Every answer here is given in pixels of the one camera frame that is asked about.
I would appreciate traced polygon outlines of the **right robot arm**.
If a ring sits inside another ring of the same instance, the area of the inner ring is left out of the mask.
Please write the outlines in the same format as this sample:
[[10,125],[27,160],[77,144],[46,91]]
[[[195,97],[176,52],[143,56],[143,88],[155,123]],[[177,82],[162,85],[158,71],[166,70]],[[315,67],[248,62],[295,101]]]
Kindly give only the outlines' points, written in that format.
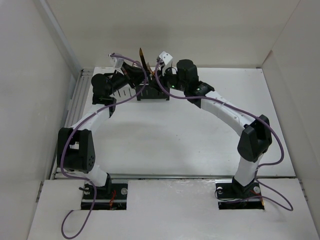
[[168,93],[167,88],[183,92],[185,100],[215,115],[238,134],[240,161],[232,178],[231,190],[235,196],[243,197],[250,191],[260,160],[272,143],[269,119],[228,103],[211,85],[199,79],[198,69],[191,60],[178,61],[175,73],[170,67],[167,58],[157,59],[153,79],[164,93]]

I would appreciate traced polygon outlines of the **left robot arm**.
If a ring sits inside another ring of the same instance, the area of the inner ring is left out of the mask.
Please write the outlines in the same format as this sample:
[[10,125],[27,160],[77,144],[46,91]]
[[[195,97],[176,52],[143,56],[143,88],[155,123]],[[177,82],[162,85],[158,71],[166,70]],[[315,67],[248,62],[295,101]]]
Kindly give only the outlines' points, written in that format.
[[136,98],[146,88],[149,70],[140,62],[129,65],[115,59],[114,72],[97,73],[91,79],[92,105],[77,123],[58,132],[57,166],[71,179],[85,180],[100,198],[111,195],[110,175],[96,164],[93,135],[111,118],[116,106]]

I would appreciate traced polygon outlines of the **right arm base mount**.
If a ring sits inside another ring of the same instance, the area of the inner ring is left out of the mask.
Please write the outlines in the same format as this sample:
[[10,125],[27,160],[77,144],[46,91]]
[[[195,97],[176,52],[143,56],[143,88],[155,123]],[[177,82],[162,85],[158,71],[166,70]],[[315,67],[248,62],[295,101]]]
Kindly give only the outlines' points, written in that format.
[[215,197],[219,210],[264,210],[261,188],[252,182],[247,188],[237,186],[233,182],[220,181],[215,183]]

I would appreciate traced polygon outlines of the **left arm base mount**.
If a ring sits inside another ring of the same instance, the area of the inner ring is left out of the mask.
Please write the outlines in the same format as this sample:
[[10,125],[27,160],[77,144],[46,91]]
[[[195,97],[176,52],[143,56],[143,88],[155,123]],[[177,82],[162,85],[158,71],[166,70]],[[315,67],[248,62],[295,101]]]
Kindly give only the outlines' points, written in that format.
[[[96,199],[93,210],[122,211],[127,209],[128,182],[112,181],[108,189],[97,187]],[[81,210],[89,210],[94,199],[94,188],[89,183],[80,187],[82,191]]]

